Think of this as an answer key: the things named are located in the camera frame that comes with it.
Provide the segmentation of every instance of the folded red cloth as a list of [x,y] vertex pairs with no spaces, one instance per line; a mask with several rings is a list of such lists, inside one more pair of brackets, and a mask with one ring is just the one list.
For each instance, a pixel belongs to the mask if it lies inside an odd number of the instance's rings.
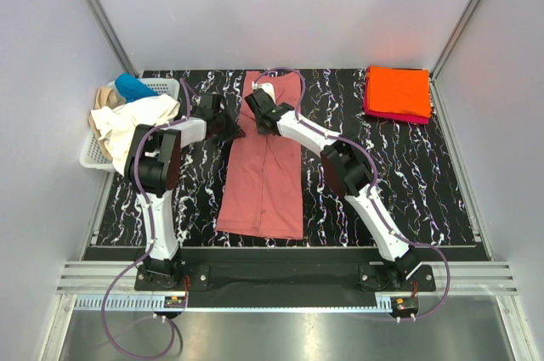
[[[243,96],[259,76],[248,71]],[[300,80],[294,73],[263,77],[274,85],[275,102],[297,104]],[[255,116],[242,100],[238,124],[246,136],[232,144],[218,231],[300,240],[303,238],[303,195],[300,144],[257,133]]]
[[416,123],[417,125],[427,125],[428,117],[416,116],[416,115],[404,115],[402,113],[392,113],[392,112],[375,112],[370,110],[368,107],[368,93],[370,92],[370,83],[366,76],[366,88],[365,88],[365,97],[363,99],[363,107],[366,115],[375,116],[375,117],[384,117],[386,119],[394,119],[396,121],[407,121],[409,123]]
[[371,66],[368,107],[374,112],[431,117],[427,70]]

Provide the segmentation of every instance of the metal frame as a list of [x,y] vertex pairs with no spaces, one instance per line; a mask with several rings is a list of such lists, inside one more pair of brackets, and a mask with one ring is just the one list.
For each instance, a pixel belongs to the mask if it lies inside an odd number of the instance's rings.
[[[172,296],[168,292],[139,295],[112,295],[108,298],[106,311],[178,313],[179,308],[169,307],[165,301]],[[77,295],[75,310],[99,311],[103,295]],[[377,296],[376,306],[363,307],[185,307],[184,313],[389,313],[391,297]]]
[[[41,360],[59,359],[62,345],[68,331],[72,312],[78,303],[78,296],[102,295],[112,280],[130,262],[68,262],[65,265],[58,294],[58,306],[51,324],[48,339],[42,350]],[[442,262],[427,262],[433,268],[437,292],[420,293],[420,296],[439,296],[445,287],[445,265]],[[506,262],[450,262],[452,296],[493,296],[499,307],[502,321],[505,325],[508,340],[517,361],[539,361],[535,342],[525,320],[524,312],[519,301],[518,291],[514,284],[510,267]],[[153,298],[149,292],[133,289],[136,269],[131,269],[121,278],[113,290],[111,299],[121,302],[132,298]],[[169,291],[169,295],[182,296],[182,291]],[[385,313],[393,292],[376,294],[377,306],[373,308],[345,307],[291,307],[291,308],[198,308],[187,311],[203,313],[212,312],[260,312],[260,313]]]
[[62,295],[57,300],[57,308],[53,321],[49,326],[47,339],[38,359],[42,361],[58,361],[65,343],[66,333],[70,325],[71,315],[76,304],[76,296]]
[[451,163],[453,164],[453,169],[455,171],[457,182],[459,188],[461,189],[461,194],[465,202],[465,207],[467,208],[468,218],[473,227],[474,236],[481,239],[484,244],[485,251],[490,259],[493,259],[493,251],[491,250],[491,245],[489,237],[485,231],[485,220],[482,217],[482,214],[476,203],[476,198],[474,197],[473,188],[468,179],[467,169],[459,153],[459,145],[456,140],[456,136],[451,127],[450,117],[448,112],[444,107],[443,100],[440,95],[439,85],[436,80],[431,81],[431,95],[433,98],[434,108],[436,111],[436,116],[438,117],[440,129],[444,134],[444,141],[448,152],[450,153]]
[[86,238],[83,241],[82,247],[80,249],[79,260],[83,259],[85,251],[91,245],[96,244],[98,238],[100,224],[102,223],[102,217],[104,216],[104,211],[106,204],[108,202],[108,197],[110,196],[110,188],[113,182],[114,173],[107,172],[102,178],[102,183],[99,187],[99,193],[94,202],[93,211],[91,214],[91,219],[88,222],[88,228],[86,231]]
[[459,19],[459,21],[457,21],[457,24],[453,29],[453,32],[448,39],[448,42],[442,50],[442,53],[440,53],[440,56],[431,71],[431,77],[433,79],[438,78],[438,76],[440,75],[440,72],[444,68],[444,65],[450,57],[451,52],[457,45],[459,38],[461,38],[462,33],[465,31],[465,28],[467,28],[468,22],[472,19],[476,8],[478,8],[481,2],[482,0],[468,0],[467,7],[462,12],[461,18]]
[[[105,294],[113,279],[131,262],[67,262],[59,281],[59,295]],[[445,265],[442,262],[425,262],[433,268],[437,292],[420,292],[420,296],[436,296],[445,288]],[[450,295],[452,296],[516,296],[510,267],[506,262],[449,262],[451,271]],[[136,291],[134,279],[137,269],[130,269],[116,283],[112,294],[148,295],[148,291]],[[183,296],[183,290],[168,294]],[[377,296],[396,296],[392,291]]]
[[100,29],[104,32],[108,43],[111,45],[111,49],[116,55],[119,63],[122,65],[123,69],[131,75],[137,76],[138,72],[134,68],[134,65],[125,51],[125,48],[122,46],[119,37],[117,36],[113,25],[110,22],[110,19],[106,15],[100,0],[86,0],[91,11],[96,18],[96,21],[99,23]]

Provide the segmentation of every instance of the black marble surface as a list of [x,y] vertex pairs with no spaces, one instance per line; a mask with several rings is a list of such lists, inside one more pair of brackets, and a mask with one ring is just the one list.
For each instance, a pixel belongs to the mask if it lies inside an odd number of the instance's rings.
[[[376,159],[377,187],[399,229],[411,240],[473,245],[473,233],[450,155],[433,114],[427,126],[365,116],[366,70],[302,70],[307,92],[303,114],[331,130],[355,132]],[[228,108],[241,104],[245,71],[146,71],[144,77],[183,77],[199,93],[225,94]],[[273,240],[215,230],[230,147],[212,140],[182,155],[173,194],[176,235],[185,246],[368,246],[370,233],[354,209],[324,184],[323,169],[303,148],[303,240]],[[141,208],[133,187],[115,175],[97,245],[145,244]]]

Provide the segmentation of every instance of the folded orange cloth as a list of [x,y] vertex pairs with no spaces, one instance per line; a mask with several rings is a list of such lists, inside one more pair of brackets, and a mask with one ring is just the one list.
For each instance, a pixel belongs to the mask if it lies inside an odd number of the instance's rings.
[[371,66],[368,71],[369,110],[431,117],[427,70]]

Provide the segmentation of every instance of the white cloth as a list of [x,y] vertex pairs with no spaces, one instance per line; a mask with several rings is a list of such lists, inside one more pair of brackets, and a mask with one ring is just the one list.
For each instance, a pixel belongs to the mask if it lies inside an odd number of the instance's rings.
[[133,141],[137,125],[157,126],[171,121],[178,114],[179,102],[168,95],[142,98],[117,106],[91,110],[91,115],[100,131],[100,139],[113,158],[113,167],[124,175],[128,150]]

